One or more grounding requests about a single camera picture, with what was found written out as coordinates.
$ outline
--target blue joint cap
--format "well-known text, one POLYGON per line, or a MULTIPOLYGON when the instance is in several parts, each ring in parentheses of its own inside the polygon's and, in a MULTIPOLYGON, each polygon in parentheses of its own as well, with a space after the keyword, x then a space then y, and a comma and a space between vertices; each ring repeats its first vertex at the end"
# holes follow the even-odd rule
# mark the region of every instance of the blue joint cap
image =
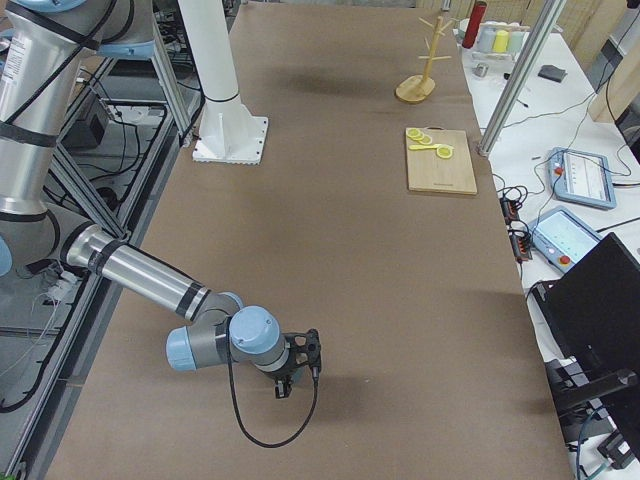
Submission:
POLYGON ((0 236, 0 277, 6 275, 11 271, 13 265, 13 257, 11 256, 11 250, 5 243, 2 236, 0 236))
POLYGON ((242 303, 242 299, 233 292, 220 292, 220 295, 226 295, 227 297, 232 298, 237 304, 238 308, 244 308, 244 303, 242 303))
POLYGON ((231 319, 229 335, 238 350, 249 355, 261 355, 278 343, 280 325, 264 308, 245 307, 231 319))
POLYGON ((100 45, 98 55, 118 60, 148 60, 153 57, 153 40, 143 43, 107 43, 100 45))
POLYGON ((24 8, 40 13, 66 12, 79 7, 87 0, 13 0, 24 8))
POLYGON ((187 327, 176 328, 167 337, 167 360, 171 368, 180 372, 196 369, 187 327))

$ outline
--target wooden mug tree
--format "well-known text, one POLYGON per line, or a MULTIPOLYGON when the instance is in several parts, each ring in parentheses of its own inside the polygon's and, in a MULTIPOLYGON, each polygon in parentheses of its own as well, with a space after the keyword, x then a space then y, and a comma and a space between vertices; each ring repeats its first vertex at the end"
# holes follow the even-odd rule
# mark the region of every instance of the wooden mug tree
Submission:
POLYGON ((419 18, 419 20, 433 29, 431 45, 429 45, 429 40, 427 39, 427 37, 424 38, 424 41, 427 44, 427 48, 429 49, 429 55, 419 57, 420 59, 426 60, 424 70, 422 72, 422 75, 413 75, 407 78, 396 88, 396 98, 398 98, 398 100, 411 104, 422 102, 429 96, 431 92, 433 92, 433 89, 436 88, 436 82, 433 80, 433 78, 430 77, 433 62, 435 62, 436 60, 445 60, 451 58, 451 56, 449 55, 436 57, 436 50, 438 49, 440 37, 444 37, 445 35, 444 30, 449 28, 453 21, 450 20, 443 25, 444 19, 442 17, 438 17, 436 26, 434 27, 424 18, 419 18))

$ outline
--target white table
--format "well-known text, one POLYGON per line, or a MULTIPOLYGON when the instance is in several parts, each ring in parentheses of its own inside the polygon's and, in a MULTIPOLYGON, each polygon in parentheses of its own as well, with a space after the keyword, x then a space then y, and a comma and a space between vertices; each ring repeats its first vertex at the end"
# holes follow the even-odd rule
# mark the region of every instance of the white table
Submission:
MULTIPOLYGON (((473 96, 476 116, 480 127, 484 128, 488 124, 506 85, 503 74, 512 71, 513 62, 474 58, 470 51, 464 49, 462 59, 469 90, 473 96), (472 73, 472 68, 479 62, 489 65, 489 71, 484 78, 478 78, 472 73)), ((593 94, 593 88, 568 46, 560 34, 551 34, 519 97, 529 108, 517 103, 506 124, 509 125, 526 117, 542 113, 560 112, 567 107, 582 102, 591 94, 593 94), (553 64, 567 71, 567 76, 562 83, 552 82, 537 76, 540 67, 546 64, 553 64)), ((525 185, 530 192, 540 192, 543 189, 543 185, 534 174, 534 165, 543 162, 552 148, 568 147, 576 134, 578 124, 583 119, 584 121, 575 141, 571 144, 571 148, 605 155, 609 160, 611 170, 615 172, 626 171, 616 158, 616 152, 624 145, 624 140, 615 125, 595 123, 586 114, 586 109, 591 100, 592 98, 581 106, 572 108, 561 115, 531 119, 520 125, 503 129, 489 157, 494 173, 504 178, 507 186, 525 185)), ((620 151, 619 155, 631 168, 632 175, 630 177, 614 175, 614 182, 640 182, 640 166, 638 166, 630 150, 625 147, 620 151)), ((551 187, 547 180, 546 164, 538 167, 538 174, 544 181, 544 193, 530 195, 524 203, 522 210, 520 210, 520 216, 527 222, 535 222, 541 207, 545 203, 546 206, 543 212, 557 205, 564 205, 594 229, 640 216, 640 188, 616 188, 615 194, 618 206, 610 211, 602 211, 572 203, 559 202, 555 198, 548 201, 551 196, 551 187)), ((502 182, 496 179, 496 188, 501 187, 502 182)), ((608 230, 604 234, 609 231, 615 232, 636 259, 640 260, 640 221, 608 230)), ((552 280, 559 278, 559 276, 559 272, 539 252, 534 251, 533 261, 523 264, 522 285, 525 290, 528 290, 538 280, 552 280)), ((562 358, 558 346, 533 299, 529 300, 529 311, 544 360, 562 358)), ((606 436, 594 437, 583 445, 581 464, 589 473, 594 472, 603 461, 602 456, 595 447, 604 438, 606 436)), ((573 454, 570 454, 570 460, 571 464, 574 465, 575 456, 573 454)), ((609 468, 598 478, 603 480, 637 480, 640 478, 640 463, 634 461, 622 471, 614 471, 609 468)))

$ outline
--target red pepper grinder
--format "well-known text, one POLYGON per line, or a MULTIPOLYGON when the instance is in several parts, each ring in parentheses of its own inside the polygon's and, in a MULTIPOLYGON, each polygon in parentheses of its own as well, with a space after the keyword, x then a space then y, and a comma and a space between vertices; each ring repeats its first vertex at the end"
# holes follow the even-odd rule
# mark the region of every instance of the red pepper grinder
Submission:
POLYGON ((469 19, 469 25, 467 26, 467 32, 462 41, 464 48, 471 48, 476 43, 476 37, 478 36, 478 29, 484 17, 484 12, 487 10, 487 2, 476 2, 473 5, 471 11, 471 18, 469 19))

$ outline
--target black monitor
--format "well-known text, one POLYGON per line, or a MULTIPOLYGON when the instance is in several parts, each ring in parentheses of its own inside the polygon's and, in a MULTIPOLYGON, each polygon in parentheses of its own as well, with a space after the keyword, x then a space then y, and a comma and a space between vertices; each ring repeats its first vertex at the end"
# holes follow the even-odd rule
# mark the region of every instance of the black monitor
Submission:
MULTIPOLYGON (((607 235, 546 295, 562 338, 589 380, 620 369, 640 375, 640 264, 607 235)), ((601 398, 629 448, 640 458, 640 386, 601 398)))

